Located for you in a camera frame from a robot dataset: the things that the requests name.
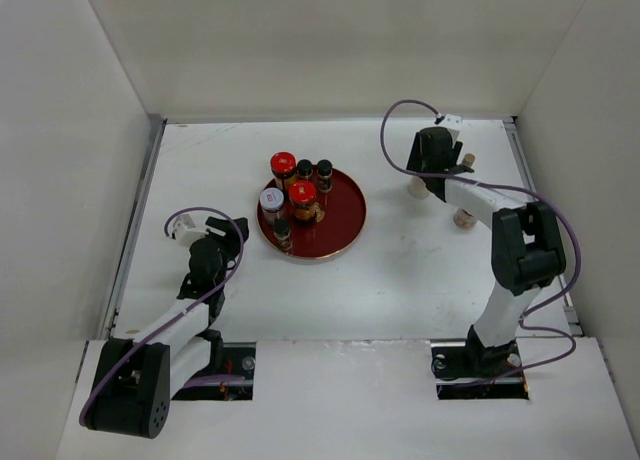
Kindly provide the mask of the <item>black-cap white bottle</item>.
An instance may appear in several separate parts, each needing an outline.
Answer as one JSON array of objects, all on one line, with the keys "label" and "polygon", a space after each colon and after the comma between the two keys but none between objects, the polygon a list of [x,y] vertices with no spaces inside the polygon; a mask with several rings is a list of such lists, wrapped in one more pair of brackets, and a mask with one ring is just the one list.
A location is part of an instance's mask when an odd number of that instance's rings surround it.
[{"label": "black-cap white bottle", "polygon": [[412,176],[407,186],[409,194],[416,199],[426,199],[430,192],[421,177]]}]

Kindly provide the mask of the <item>red-lid amber sauce bottle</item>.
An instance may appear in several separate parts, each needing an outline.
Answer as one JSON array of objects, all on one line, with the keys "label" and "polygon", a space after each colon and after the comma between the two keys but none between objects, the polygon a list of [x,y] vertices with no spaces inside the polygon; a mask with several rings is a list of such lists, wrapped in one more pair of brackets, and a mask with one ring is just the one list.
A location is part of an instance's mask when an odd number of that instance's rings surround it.
[{"label": "red-lid amber sauce bottle", "polygon": [[311,181],[298,180],[289,188],[288,196],[292,205],[292,215],[296,221],[302,224],[316,221],[317,190]]}]

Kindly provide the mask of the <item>large red-lid sauce jar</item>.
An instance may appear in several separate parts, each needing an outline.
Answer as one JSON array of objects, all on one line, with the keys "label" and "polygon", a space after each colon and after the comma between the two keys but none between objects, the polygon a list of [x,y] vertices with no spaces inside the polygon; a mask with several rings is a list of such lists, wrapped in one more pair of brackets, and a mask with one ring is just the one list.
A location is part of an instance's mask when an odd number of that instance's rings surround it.
[{"label": "large red-lid sauce jar", "polygon": [[270,159],[275,185],[284,193],[297,181],[297,161],[290,152],[275,153]]}]

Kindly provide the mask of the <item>small black-cap spice bottle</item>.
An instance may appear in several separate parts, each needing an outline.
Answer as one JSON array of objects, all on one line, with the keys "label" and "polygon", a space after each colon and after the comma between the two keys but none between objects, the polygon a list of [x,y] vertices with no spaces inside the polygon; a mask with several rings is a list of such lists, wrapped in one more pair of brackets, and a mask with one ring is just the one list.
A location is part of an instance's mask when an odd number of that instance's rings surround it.
[{"label": "small black-cap spice bottle", "polygon": [[301,159],[296,165],[297,177],[301,181],[312,181],[313,164],[308,159]]}]

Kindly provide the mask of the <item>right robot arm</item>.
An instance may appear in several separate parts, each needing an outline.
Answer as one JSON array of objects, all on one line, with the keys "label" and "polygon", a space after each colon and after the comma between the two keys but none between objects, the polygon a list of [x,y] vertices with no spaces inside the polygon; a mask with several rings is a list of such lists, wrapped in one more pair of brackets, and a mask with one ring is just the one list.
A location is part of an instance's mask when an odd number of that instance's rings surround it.
[{"label": "right robot arm", "polygon": [[495,284],[479,319],[461,347],[434,347],[436,378],[491,378],[515,364],[518,321],[540,291],[566,269],[553,210],[495,188],[482,187],[473,169],[458,161],[462,143],[444,127],[415,134],[406,169],[420,173],[426,189],[485,225],[491,233]]}]

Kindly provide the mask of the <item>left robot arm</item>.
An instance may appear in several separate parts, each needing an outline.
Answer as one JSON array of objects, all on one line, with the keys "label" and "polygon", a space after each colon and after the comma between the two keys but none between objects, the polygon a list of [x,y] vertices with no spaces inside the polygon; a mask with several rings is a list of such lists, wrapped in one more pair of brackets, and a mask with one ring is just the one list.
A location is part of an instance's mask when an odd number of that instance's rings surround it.
[{"label": "left robot arm", "polygon": [[250,372],[225,356],[221,334],[212,327],[225,301],[225,285],[243,258],[248,221],[206,211],[204,228],[193,223],[190,209],[166,221],[165,235],[188,249],[188,271],[165,314],[140,332],[103,345],[79,414],[82,427],[154,439],[181,391],[228,393],[250,382]]}]

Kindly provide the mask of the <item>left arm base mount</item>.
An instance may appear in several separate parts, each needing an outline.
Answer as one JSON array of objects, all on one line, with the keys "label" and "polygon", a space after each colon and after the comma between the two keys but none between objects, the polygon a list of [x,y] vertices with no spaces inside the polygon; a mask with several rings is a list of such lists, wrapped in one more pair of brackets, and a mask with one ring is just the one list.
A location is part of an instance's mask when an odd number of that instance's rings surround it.
[{"label": "left arm base mount", "polygon": [[225,343],[219,331],[207,329],[171,353],[171,400],[251,400],[255,365],[255,343]]}]

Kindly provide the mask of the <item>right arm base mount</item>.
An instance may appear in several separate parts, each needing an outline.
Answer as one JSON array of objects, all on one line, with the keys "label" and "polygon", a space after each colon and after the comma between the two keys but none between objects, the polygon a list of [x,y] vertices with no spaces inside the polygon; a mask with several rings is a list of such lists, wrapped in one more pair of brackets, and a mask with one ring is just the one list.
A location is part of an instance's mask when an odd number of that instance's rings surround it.
[{"label": "right arm base mount", "polygon": [[517,343],[485,349],[476,341],[433,343],[431,370],[439,400],[528,400]]}]

